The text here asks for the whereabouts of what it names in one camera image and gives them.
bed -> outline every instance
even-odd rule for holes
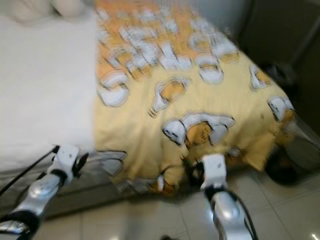
[[[159,187],[164,169],[207,154],[263,169],[293,121],[285,93],[194,11],[132,9],[98,1],[83,22],[28,27],[1,17],[1,45],[10,47],[0,71],[0,185],[53,144],[90,153],[82,178],[54,203],[62,212],[88,205],[65,204],[72,196],[94,204],[95,188],[96,204],[171,194],[184,170],[171,168]],[[1,211],[50,159],[0,199]]]

white floor tile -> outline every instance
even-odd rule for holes
[[[259,240],[291,240],[271,206],[250,213]]]
[[[80,240],[81,219],[80,214],[60,217],[45,222],[34,240]]]
[[[188,230],[190,240],[218,240],[219,233],[215,229],[214,224],[198,226]]]
[[[178,204],[183,221],[191,233],[197,228],[213,224],[213,212],[203,192],[194,193]]]
[[[170,238],[174,240],[190,240],[188,231],[181,232],[176,235],[171,235]]]
[[[160,200],[122,202],[83,213],[84,240],[159,240],[186,232],[177,205]]]
[[[296,186],[282,186],[275,183],[266,173],[254,173],[256,182],[273,205],[283,203],[296,196],[305,195],[320,188],[320,175],[311,177]]]
[[[320,239],[320,191],[279,204],[274,209],[294,240]]]
[[[232,177],[228,180],[228,185],[231,190],[239,195],[250,210],[261,209],[270,205],[251,171]]]

cartoon character print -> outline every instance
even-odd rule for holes
[[[99,42],[104,44],[109,37],[110,37],[110,34],[109,34],[109,32],[107,30],[105,30],[104,28],[98,28],[97,40]]]
[[[121,26],[129,26],[134,23],[132,16],[129,15],[126,11],[118,11],[116,13],[116,20]]]
[[[167,18],[167,17],[171,17],[172,16],[172,13],[171,13],[171,10],[169,7],[167,6],[160,6],[158,12],[157,12],[157,15],[160,17],[160,18]]]
[[[99,162],[109,176],[115,177],[123,169],[123,161],[126,157],[125,151],[98,151],[93,159]]]
[[[224,72],[218,60],[212,55],[201,55],[195,59],[199,74],[208,84],[220,84],[224,79]]]
[[[163,42],[167,42],[169,38],[168,32],[164,28],[158,28],[156,30],[156,41],[159,45],[161,45]]]
[[[132,61],[134,55],[137,54],[135,48],[130,45],[123,45],[110,50],[108,56],[109,63],[116,69],[125,67],[128,62]]]
[[[163,19],[162,25],[164,29],[171,34],[177,34],[179,32],[179,27],[173,18]]]
[[[277,122],[288,122],[294,119],[295,110],[289,98],[273,96],[268,100],[268,105]]]
[[[170,40],[172,51],[175,55],[184,55],[189,50],[188,43],[183,37],[178,37],[176,34],[169,34],[168,39]]]
[[[273,96],[268,100],[268,105],[271,108],[274,119],[280,123],[276,129],[270,128],[273,135],[277,135],[277,129],[284,133],[288,132],[289,125],[295,119],[295,110],[290,100],[287,97]]]
[[[123,71],[112,71],[105,76],[97,87],[97,93],[106,106],[119,107],[129,95],[128,76]]]
[[[209,53],[212,50],[210,38],[202,33],[191,34],[189,45],[198,53]]]
[[[138,19],[142,24],[150,24],[157,20],[156,15],[148,8],[145,8],[143,11],[133,11],[133,16]]]
[[[149,78],[152,67],[158,63],[159,49],[156,44],[146,42],[145,38],[156,38],[156,32],[149,27],[121,27],[119,32],[122,38],[136,49],[136,53],[133,53],[131,61],[126,62],[125,67],[137,81]]]
[[[191,80],[187,77],[176,76],[166,83],[159,83],[155,87],[155,98],[148,114],[156,118],[158,113],[168,105],[179,99],[187,90]]]
[[[165,70],[188,70],[191,68],[192,62],[190,58],[177,56],[170,41],[162,43],[161,50],[163,56],[160,57],[159,62]]]
[[[188,113],[182,119],[169,120],[163,126],[163,133],[178,146],[184,143],[187,148],[204,144],[211,145],[220,142],[233,126],[235,120],[226,115],[207,113]]]
[[[108,64],[108,59],[106,58],[106,55],[108,54],[108,49],[106,46],[98,42],[97,49],[96,49],[96,60],[99,64]]]
[[[256,65],[250,66],[251,73],[251,89],[257,90],[261,88],[265,88],[268,85],[271,85],[271,78],[261,71]]]
[[[239,62],[239,50],[227,37],[216,32],[210,37],[212,54],[217,56],[225,64],[236,64]]]

yellow bedspread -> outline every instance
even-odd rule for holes
[[[177,189],[183,161],[223,153],[262,170],[294,118],[286,94],[197,13],[97,2],[95,142],[122,193]]]

mattress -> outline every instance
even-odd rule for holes
[[[0,29],[0,173],[29,166],[52,144],[91,152],[94,11],[28,26],[0,16]]]

